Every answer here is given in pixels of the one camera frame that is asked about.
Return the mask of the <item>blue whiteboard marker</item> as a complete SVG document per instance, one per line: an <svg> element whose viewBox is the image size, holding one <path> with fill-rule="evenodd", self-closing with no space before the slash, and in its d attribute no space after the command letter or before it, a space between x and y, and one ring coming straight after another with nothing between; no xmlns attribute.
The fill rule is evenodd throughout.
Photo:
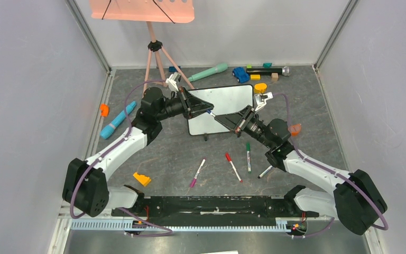
<svg viewBox="0 0 406 254"><path fill-rule="evenodd" d="M211 115L212 117L216 117L216 115L215 115L212 111L207 110L206 112L207 112L209 115Z"/></svg>

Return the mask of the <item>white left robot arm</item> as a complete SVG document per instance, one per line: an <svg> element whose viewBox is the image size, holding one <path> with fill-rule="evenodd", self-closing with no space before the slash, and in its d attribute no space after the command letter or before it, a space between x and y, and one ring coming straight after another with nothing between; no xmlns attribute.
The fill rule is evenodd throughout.
<svg viewBox="0 0 406 254"><path fill-rule="evenodd" d="M128 187L109 187L107 182L111 175L159 135L163 120L177 115L189 120L213 109L212 103L183 87L173 98L165 97L158 87L146 89L134 120L123 134L95 155L69 162L62 198L70 204L70 216L73 219L84 215L96 217L106 207L122 207L131 215L140 215L145 201Z"/></svg>

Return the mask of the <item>black framed whiteboard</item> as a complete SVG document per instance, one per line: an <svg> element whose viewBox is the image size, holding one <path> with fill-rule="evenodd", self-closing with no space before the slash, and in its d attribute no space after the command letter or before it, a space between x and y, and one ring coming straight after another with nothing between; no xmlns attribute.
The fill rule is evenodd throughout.
<svg viewBox="0 0 406 254"><path fill-rule="evenodd" d="M190 94L214 105L214 114L229 114L253 105L253 86L242 84L235 86L193 89ZM191 136L228 132L208 113L188 120L188 132Z"/></svg>

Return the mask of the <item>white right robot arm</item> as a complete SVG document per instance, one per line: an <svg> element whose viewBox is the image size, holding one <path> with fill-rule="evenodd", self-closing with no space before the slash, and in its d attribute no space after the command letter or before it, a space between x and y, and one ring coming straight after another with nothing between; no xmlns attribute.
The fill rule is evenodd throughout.
<svg viewBox="0 0 406 254"><path fill-rule="evenodd" d="M296 148L291 142L285 120L273 119L264 124L251 106L241 111L214 115L215 121L237 136L245 133L268 148L267 161L274 168L297 175L322 190L295 187L284 201L284 209L291 216L301 212L315 212L338 219L350 232L362 235L370 227L387 230L384 217L388 206L368 173L353 173L330 167Z"/></svg>

